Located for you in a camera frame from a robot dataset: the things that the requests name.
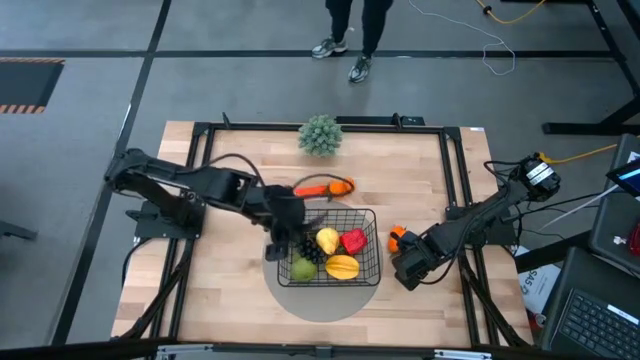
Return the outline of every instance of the wooden table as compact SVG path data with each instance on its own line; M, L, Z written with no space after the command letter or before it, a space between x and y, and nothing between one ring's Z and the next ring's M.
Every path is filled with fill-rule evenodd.
M184 164L193 125L168 122L158 157ZM482 167L482 162L490 159L487 139L482 129L461 128L461 132L473 198L480 201L497 189L495 179ZM453 266L439 284L419 286L409 292L394 279L384 246L394 224L406 225L419 233L444 220L448 201L437 136L345 133L337 157L314 159L298 149L295 132L216 131L214 156L228 152L241 153L255 162L268 184L292 184L318 172L355 178L356 192L341 201L376 212L380 248L384 251L382 280L373 298L353 316L329 323L302 320L283 309L265 284L262 229L250 225L240 215L209 208L205 229L194 249L180 340L407 347L470 345L458 267ZM450 156L460 198L453 146ZM197 155L196 164L201 157L201 153ZM250 171L235 159L225 159L216 166ZM166 239L152 240L132 256L113 335L128 330L156 295L166 249ZM497 246L486 246L483 251L493 300L520 336L531 342L513 259ZM444 267L428 278L436 278ZM172 299L167 302L161 334L167 334L172 303ZM486 343L482 306L477 299L475 303L481 340Z

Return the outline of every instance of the black wire basket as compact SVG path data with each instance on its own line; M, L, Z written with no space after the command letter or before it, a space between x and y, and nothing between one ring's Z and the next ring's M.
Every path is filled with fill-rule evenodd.
M358 276L349 280L338 280L327 273L324 261L318 264L316 276L311 281L296 281L291 277L293 254L297 244L289 244L289 254L278 261L278 283L284 287L341 287L376 286L380 282L380 245L376 229L376 214L370 209L307 209L305 222L324 216L322 223L314 227L307 235L315 241L315 233L326 227L336 229L340 235L354 229L362 229L367 237L367 245L353 256L360 265Z

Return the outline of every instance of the black pants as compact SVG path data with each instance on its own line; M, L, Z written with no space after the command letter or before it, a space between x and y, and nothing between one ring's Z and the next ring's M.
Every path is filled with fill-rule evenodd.
M332 19L331 33L336 42L342 41L347 27L349 27L352 1L326 0L325 6L329 9ZM376 51L384 30L387 10L391 4L393 4L393 0L364 0L364 10L362 11L363 54L371 56Z

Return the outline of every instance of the sneaker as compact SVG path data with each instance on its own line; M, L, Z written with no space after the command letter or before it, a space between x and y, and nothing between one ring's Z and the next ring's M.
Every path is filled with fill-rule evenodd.
M342 39L341 42L337 43L333 40L333 36L329 36L322 40L320 45L311 50L311 56L316 59L324 59L334 52L341 53L345 51L347 51L347 39Z
M369 75L369 69L371 68L371 58L362 55L356 61L356 64L349 71L349 81L353 83L359 83Z

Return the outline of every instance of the succulent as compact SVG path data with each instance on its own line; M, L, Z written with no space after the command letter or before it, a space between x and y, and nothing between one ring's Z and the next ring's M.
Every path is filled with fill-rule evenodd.
M336 154L342 141L342 129L329 115L318 115L300 127L300 147L308 155L328 157Z

